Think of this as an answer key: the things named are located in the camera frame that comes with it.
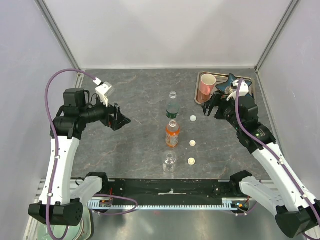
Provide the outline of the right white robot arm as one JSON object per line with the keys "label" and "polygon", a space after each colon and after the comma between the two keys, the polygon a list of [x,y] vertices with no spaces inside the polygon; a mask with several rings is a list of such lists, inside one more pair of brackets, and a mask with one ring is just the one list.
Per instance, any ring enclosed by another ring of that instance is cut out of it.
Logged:
{"label": "right white robot arm", "polygon": [[249,94],[238,100],[216,92],[201,105],[206,117],[217,108],[214,117],[226,120],[250,154],[263,166],[278,194],[245,173],[229,184],[235,197],[243,194],[254,198],[274,217],[280,230],[288,237],[305,235],[320,225],[320,201],[311,193],[289,166],[271,131],[259,122],[259,107]]}

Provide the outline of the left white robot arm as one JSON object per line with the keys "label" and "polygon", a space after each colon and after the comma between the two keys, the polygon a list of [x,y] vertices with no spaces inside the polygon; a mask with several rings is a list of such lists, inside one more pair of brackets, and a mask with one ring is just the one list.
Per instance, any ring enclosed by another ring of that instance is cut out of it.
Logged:
{"label": "left white robot arm", "polygon": [[46,225],[77,226],[84,206],[97,194],[106,196],[110,191],[104,172],[90,172],[76,190],[71,191],[71,175],[75,154],[88,124],[101,122],[113,131],[131,120],[121,113],[118,104],[110,104],[113,89],[105,84],[95,89],[95,104],[83,88],[70,88],[63,94],[64,104],[59,108],[51,127],[51,156],[45,185],[39,202],[30,204],[28,214]]}

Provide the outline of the orange drink bottle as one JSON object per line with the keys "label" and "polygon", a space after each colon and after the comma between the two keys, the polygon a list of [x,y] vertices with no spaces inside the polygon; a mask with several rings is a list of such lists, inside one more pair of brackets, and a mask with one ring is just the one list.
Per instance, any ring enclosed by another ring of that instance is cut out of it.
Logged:
{"label": "orange drink bottle", "polygon": [[180,125],[177,123],[175,119],[171,119],[169,121],[169,123],[165,127],[165,132],[166,144],[171,148],[176,147],[179,143]]}

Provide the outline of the clear bottle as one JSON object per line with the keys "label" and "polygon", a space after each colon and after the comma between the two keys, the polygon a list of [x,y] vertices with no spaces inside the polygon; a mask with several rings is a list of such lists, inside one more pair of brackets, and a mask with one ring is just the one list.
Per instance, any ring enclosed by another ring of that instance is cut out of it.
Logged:
{"label": "clear bottle", "polygon": [[177,160],[177,154],[173,150],[166,151],[162,159],[163,170],[166,173],[172,173],[176,168]]}

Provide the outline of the cream bottle cap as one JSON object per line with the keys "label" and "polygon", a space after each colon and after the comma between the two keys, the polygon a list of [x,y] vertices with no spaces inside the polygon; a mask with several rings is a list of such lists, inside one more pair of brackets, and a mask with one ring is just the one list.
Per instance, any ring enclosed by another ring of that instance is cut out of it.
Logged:
{"label": "cream bottle cap", "polygon": [[187,162],[190,166],[193,166],[195,164],[196,160],[193,157],[190,157]]}

